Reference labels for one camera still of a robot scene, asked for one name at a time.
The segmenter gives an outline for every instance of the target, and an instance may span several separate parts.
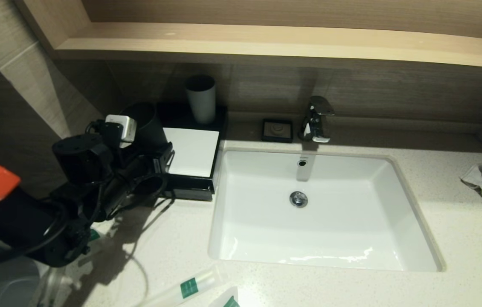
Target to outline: bathroom sink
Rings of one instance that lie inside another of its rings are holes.
[[[415,202],[383,158],[227,151],[209,255],[307,266],[441,270]]]

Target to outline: white cup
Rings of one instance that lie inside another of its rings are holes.
[[[207,75],[195,75],[185,83],[188,102],[199,124],[210,124],[216,113],[215,81]]]

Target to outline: black cup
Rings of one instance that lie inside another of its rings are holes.
[[[156,108],[147,102],[139,102],[126,107],[120,115],[137,121],[134,145],[146,153],[151,153],[167,145],[167,138],[157,117]]]

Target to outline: wooden shelf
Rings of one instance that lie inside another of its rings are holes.
[[[93,23],[81,0],[15,1],[54,58],[308,67],[354,58],[482,67],[482,38],[379,29]]]
[[[126,60],[126,52],[358,58],[482,67],[482,38],[372,29],[190,23],[91,23],[56,49],[61,58]]]

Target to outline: backsplash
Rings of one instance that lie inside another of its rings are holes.
[[[66,179],[52,154],[61,138],[121,109],[104,61],[52,61],[11,0],[0,0],[0,165],[35,197]]]
[[[184,80],[217,82],[231,111],[301,113],[311,95],[344,116],[482,122],[482,68],[337,59],[333,68],[108,61],[130,101],[185,101]]]

